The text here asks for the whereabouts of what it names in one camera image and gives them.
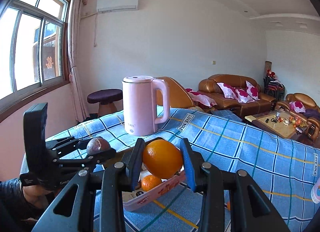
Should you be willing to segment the left hand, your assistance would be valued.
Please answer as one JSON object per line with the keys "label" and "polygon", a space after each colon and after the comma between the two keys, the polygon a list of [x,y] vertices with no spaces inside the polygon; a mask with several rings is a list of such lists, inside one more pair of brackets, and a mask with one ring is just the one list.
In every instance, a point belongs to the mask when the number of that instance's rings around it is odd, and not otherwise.
{"label": "left hand", "polygon": [[47,195],[56,197],[60,192],[60,190],[48,191],[40,185],[21,186],[21,188],[25,200],[38,209],[46,209],[50,205]]}

